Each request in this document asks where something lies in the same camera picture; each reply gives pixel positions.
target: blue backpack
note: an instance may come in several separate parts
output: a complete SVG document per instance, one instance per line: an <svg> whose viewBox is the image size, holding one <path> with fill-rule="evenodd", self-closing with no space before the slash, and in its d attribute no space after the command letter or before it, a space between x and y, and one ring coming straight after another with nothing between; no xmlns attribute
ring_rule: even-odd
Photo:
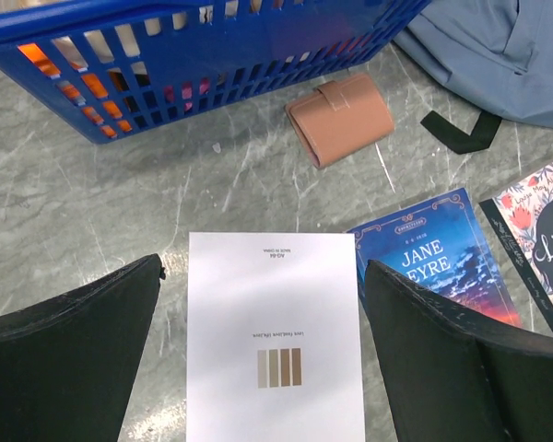
<svg viewBox="0 0 553 442"><path fill-rule="evenodd" d="M553 128L553 0L432 0L395 42L479 108Z"/></svg>

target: brown color swatch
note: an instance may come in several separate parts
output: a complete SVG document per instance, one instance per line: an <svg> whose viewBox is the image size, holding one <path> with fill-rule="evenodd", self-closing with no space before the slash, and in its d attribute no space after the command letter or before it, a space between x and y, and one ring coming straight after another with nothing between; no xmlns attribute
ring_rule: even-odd
<svg viewBox="0 0 553 442"><path fill-rule="evenodd" d="M268 366L266 364L266 350L258 350L258 388L268 387Z"/></svg>
<svg viewBox="0 0 553 442"><path fill-rule="evenodd" d="M301 349L293 348L291 355L293 359L293 385L301 385Z"/></svg>
<svg viewBox="0 0 553 442"><path fill-rule="evenodd" d="M280 386L290 387L291 385L291 360L290 350L280 351Z"/></svg>
<svg viewBox="0 0 553 442"><path fill-rule="evenodd" d="M268 351L268 376L270 387L278 387L278 350Z"/></svg>

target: pink wallet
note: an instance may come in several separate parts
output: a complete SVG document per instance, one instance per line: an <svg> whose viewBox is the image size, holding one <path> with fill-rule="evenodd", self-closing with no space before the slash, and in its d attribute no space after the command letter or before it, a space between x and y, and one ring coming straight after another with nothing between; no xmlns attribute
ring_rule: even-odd
<svg viewBox="0 0 553 442"><path fill-rule="evenodd" d="M318 169L394 131L394 119L367 74L325 83L285 111Z"/></svg>

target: black fabric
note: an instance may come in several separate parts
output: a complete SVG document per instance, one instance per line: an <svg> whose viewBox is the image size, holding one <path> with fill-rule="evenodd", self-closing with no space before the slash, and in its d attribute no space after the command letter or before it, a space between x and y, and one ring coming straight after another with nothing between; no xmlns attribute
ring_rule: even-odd
<svg viewBox="0 0 553 442"><path fill-rule="evenodd" d="M500 128L501 118L481 111L470 135L446 121L434 110L424 117L421 124L455 154L464 155L489 149Z"/></svg>
<svg viewBox="0 0 553 442"><path fill-rule="evenodd" d="M161 276L148 256L0 317L0 442L117 440Z"/></svg>
<svg viewBox="0 0 553 442"><path fill-rule="evenodd" d="M365 296L400 442L553 442L553 338L379 262L367 269Z"/></svg>

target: wallet strap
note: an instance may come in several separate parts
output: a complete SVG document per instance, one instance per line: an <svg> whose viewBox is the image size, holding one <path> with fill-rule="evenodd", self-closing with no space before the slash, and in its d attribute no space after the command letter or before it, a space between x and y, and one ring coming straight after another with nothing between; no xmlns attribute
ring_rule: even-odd
<svg viewBox="0 0 553 442"><path fill-rule="evenodd" d="M344 94L342 93L342 88L338 85L336 81L330 81L319 87L317 87L328 101L330 106L334 111L340 111L342 109L349 108L350 105Z"/></svg>

